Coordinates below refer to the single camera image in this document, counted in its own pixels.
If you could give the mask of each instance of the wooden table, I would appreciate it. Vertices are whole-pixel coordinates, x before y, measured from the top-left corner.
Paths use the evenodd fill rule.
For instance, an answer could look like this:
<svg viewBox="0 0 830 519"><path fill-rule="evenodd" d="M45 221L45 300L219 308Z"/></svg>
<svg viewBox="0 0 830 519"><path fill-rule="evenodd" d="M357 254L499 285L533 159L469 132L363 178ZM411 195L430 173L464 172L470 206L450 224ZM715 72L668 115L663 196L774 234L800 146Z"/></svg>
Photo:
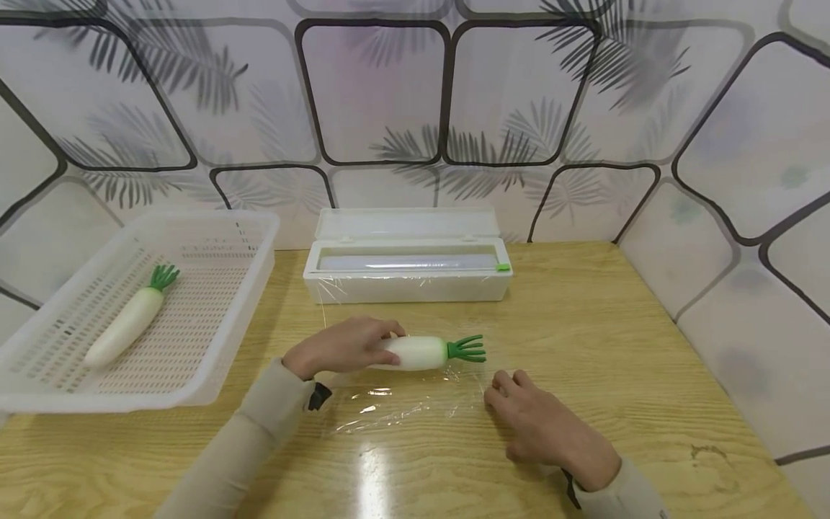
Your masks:
<svg viewBox="0 0 830 519"><path fill-rule="evenodd" d="M367 371L267 461L239 517L581 517L559 471L504 456L481 391L524 368L657 485L673 517L810 517L694 350L606 243L510 247L499 303L314 306L305 252L276 268L219 400L126 415L15 416L0 431L0 517L149 517L274 355L356 313L413 334L483 333L486 365Z"/></svg>

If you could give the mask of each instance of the perforated basket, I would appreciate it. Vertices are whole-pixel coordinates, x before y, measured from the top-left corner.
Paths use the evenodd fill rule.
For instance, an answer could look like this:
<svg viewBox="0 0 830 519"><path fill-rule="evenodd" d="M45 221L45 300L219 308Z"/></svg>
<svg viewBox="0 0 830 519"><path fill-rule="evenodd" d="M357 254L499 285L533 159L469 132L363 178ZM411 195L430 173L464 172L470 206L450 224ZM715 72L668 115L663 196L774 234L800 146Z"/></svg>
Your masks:
<svg viewBox="0 0 830 519"><path fill-rule="evenodd" d="M210 404L274 266L279 218L147 213L121 229L0 348L0 411L123 413ZM153 268L181 270L153 324L117 361L81 361Z"/></svg>

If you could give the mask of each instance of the person's right hand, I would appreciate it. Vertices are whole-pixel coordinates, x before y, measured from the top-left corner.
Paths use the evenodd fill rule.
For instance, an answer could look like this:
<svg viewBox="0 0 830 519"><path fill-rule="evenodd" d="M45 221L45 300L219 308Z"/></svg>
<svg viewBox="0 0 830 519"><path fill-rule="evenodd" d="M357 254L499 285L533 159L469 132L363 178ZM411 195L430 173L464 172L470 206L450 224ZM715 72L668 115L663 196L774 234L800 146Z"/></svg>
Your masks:
<svg viewBox="0 0 830 519"><path fill-rule="evenodd" d="M402 337L407 332L397 321L350 317L288 350L282 364L303 380L313 379L320 371L349 373L372 364L400 364L393 352L378 348L392 334Z"/></svg>
<svg viewBox="0 0 830 519"><path fill-rule="evenodd" d="M497 371L492 386L484 401L516 434L507 445L508 458L561 467L587 492L607 487L617 476L622 460L611 443L551 393L537 388L527 373L517 370L511 378Z"/></svg>

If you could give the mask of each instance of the white tiled wall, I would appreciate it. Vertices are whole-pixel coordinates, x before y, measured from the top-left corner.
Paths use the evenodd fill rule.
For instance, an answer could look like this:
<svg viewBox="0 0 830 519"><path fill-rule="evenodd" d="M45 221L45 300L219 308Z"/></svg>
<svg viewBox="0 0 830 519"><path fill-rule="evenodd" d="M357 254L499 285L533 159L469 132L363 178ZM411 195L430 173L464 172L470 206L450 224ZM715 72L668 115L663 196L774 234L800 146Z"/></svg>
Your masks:
<svg viewBox="0 0 830 519"><path fill-rule="evenodd" d="M303 248L332 205L491 205L509 242L618 240L830 517L826 2L609 0L594 49L545 12L577 2L110 0L116 31L20 1L0 342L145 211L272 211Z"/></svg>

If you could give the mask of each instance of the dispenser lid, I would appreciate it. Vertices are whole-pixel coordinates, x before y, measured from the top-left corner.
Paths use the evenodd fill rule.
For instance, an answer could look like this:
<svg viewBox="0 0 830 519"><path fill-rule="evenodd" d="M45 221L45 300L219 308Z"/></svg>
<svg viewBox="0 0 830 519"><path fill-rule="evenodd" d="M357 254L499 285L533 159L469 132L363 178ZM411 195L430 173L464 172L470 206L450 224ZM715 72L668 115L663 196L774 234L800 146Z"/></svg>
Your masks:
<svg viewBox="0 0 830 519"><path fill-rule="evenodd" d="M322 209L318 240L499 237L493 208Z"/></svg>

